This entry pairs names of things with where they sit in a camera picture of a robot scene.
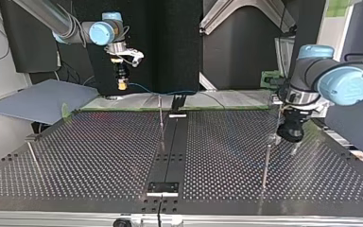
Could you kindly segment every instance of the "silver post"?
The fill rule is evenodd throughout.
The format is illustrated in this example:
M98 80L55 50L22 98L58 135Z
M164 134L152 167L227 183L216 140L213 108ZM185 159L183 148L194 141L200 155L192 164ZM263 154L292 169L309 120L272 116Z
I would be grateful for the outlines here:
M301 145L302 145L302 142L299 142L297 144L294 144L293 149L290 152L290 155L296 155L297 154L297 150L300 148Z
M159 116L161 119L161 122L160 122L161 131L164 131L164 117L162 115L162 98L161 98L161 96L158 96L158 107L159 107Z
M34 160L34 162L38 162L37 161L37 156L35 156L34 149L32 148L31 143L27 142L27 144L28 144L28 149L31 152L32 159Z
M267 153L265 156L265 166L264 166L264 175L262 177L262 187L265 189L267 187L267 176L268 176L268 165L269 165L269 157L270 157L270 148L271 144L267 145Z

